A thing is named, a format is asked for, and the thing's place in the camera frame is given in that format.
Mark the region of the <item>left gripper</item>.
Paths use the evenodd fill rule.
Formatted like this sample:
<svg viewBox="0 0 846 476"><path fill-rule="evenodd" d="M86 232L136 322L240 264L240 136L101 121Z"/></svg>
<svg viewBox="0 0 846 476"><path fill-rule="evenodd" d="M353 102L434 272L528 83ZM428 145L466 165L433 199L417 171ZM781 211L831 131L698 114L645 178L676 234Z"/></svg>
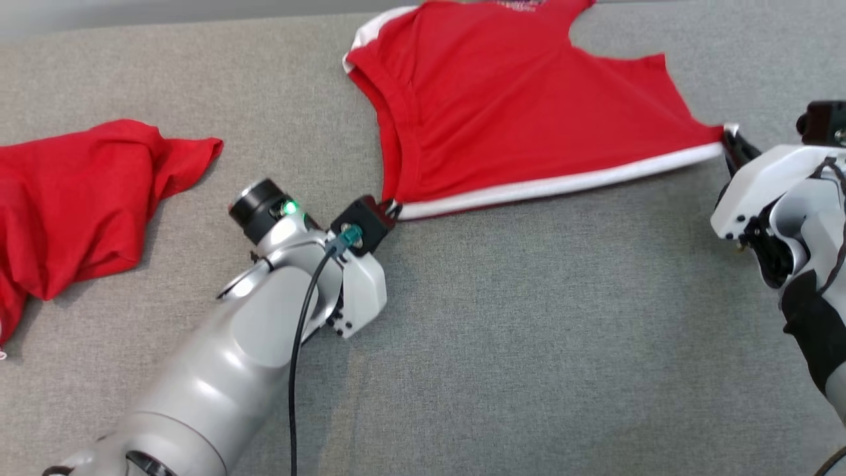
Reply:
<svg viewBox="0 0 846 476"><path fill-rule="evenodd" d="M403 205L396 200L383 202L383 214L398 220ZM312 316L306 320L304 338L329 326L340 337L348 338L372 322L387 303L384 269L374 252L362 257L351 253L351 244L360 237L358 226L336 235L323 228L292 196L269 178L246 187L229 205L229 216L254 245L253 265L229 283L229 299L248 295L269 275L294 267L314 275L326 249L336 239L344 242L344 252L330 259L315 286Z"/></svg>

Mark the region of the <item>red tank top white hem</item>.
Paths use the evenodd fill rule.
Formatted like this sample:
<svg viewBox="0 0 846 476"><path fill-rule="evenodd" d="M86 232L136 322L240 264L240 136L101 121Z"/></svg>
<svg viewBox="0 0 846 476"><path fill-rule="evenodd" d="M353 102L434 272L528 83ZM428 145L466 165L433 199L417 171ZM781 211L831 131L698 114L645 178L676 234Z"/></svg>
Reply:
<svg viewBox="0 0 846 476"><path fill-rule="evenodd" d="M569 31L596 0L428 0L387 10L342 58L367 97L401 220L581 192L722 153L659 52L596 56Z"/></svg>

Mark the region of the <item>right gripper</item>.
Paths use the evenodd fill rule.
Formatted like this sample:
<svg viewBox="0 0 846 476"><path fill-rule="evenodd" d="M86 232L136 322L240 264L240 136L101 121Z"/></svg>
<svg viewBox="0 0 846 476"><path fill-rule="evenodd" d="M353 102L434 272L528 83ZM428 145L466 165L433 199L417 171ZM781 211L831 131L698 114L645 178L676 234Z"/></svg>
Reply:
<svg viewBox="0 0 846 476"><path fill-rule="evenodd" d="M711 228L722 239L738 238L751 217L813 175L824 159L846 159L846 149L813 145L777 145L761 154L740 132L723 132L722 147L734 176L711 215ZM738 169L737 163L748 165Z"/></svg>

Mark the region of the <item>red garment thin white stripes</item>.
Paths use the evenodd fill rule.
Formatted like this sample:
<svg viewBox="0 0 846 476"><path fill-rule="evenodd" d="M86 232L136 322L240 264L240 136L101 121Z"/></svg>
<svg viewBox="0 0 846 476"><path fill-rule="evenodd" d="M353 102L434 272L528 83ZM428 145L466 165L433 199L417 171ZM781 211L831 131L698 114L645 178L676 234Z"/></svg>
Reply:
<svg viewBox="0 0 846 476"><path fill-rule="evenodd" d="M223 148L127 118L0 147L0 361L28 298L137 266L160 202L193 187Z"/></svg>

